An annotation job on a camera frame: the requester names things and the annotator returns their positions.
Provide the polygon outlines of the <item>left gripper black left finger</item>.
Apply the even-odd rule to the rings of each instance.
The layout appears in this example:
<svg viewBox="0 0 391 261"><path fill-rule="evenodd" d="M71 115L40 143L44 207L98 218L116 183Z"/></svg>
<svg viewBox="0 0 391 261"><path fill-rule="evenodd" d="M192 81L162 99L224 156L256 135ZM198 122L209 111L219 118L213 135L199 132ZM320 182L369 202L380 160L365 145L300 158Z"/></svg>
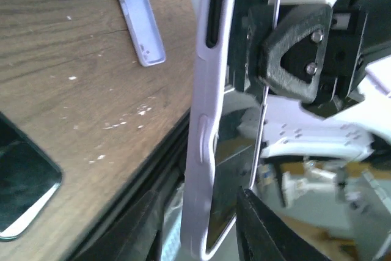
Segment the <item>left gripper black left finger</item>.
<svg viewBox="0 0 391 261"><path fill-rule="evenodd" d="M159 260L163 204L148 191L109 231L74 260Z"/></svg>

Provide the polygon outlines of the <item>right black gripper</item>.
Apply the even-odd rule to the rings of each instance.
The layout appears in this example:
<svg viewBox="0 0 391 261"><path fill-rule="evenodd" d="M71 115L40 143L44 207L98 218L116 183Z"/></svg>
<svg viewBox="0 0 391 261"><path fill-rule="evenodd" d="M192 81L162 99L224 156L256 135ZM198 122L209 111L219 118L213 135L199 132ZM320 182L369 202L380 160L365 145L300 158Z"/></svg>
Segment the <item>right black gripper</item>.
<svg viewBox="0 0 391 261"><path fill-rule="evenodd" d="M239 92L249 87L249 9L267 3L235 0L227 84ZM363 80L368 63L390 54L390 0L337 0L330 31L327 4L283 6L281 12L258 61L258 78L277 95L315 105L345 98Z"/></svg>

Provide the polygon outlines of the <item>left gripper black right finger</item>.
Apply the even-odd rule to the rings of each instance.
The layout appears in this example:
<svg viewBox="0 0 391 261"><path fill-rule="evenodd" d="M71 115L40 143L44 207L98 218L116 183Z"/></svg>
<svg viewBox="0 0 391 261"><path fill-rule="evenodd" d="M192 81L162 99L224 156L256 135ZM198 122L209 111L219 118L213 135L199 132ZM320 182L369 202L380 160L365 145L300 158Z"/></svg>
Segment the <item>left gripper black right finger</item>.
<svg viewBox="0 0 391 261"><path fill-rule="evenodd" d="M236 237L239 259L243 261L329 260L290 229L250 189L238 190Z"/></svg>

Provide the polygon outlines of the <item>black phone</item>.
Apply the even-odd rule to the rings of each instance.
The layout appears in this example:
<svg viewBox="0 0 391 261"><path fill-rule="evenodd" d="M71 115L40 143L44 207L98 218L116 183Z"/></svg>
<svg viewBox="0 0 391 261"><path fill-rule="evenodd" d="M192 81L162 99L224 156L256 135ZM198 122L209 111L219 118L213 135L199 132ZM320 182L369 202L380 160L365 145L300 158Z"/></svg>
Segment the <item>black phone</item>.
<svg viewBox="0 0 391 261"><path fill-rule="evenodd" d="M217 250L235 223L237 189L240 186L252 187L257 177L259 151L262 147L258 128L265 94L264 86L254 80L257 61L249 61L249 55L257 54L257 49L251 46L258 47L275 28L279 5L279 0L268 0L267 4L249 9L252 38L247 54L249 87L244 92L227 84L226 67L224 102L214 150L215 174L207 251Z"/></svg>
<svg viewBox="0 0 391 261"><path fill-rule="evenodd" d="M17 239L62 184L61 168L1 114L1 241Z"/></svg>

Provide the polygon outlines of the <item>lilac phone case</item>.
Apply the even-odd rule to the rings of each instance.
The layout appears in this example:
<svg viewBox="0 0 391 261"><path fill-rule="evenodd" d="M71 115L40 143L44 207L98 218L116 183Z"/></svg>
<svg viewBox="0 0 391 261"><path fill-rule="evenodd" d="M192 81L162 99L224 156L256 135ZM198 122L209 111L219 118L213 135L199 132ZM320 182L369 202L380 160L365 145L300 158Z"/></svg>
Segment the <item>lilac phone case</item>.
<svg viewBox="0 0 391 261"><path fill-rule="evenodd" d="M189 116L180 241L196 260L207 251L215 174L214 141L225 89L228 44L235 0L199 0L194 82Z"/></svg>

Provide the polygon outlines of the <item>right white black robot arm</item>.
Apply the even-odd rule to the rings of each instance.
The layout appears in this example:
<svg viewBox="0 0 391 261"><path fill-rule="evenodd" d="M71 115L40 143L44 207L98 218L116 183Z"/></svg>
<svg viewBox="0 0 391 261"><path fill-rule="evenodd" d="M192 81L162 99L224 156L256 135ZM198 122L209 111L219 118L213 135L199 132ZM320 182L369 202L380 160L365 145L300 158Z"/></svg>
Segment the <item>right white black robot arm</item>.
<svg viewBox="0 0 391 261"><path fill-rule="evenodd" d="M389 161L390 100L369 90L389 60L390 0L235 0L227 78L251 102L238 132L269 161Z"/></svg>

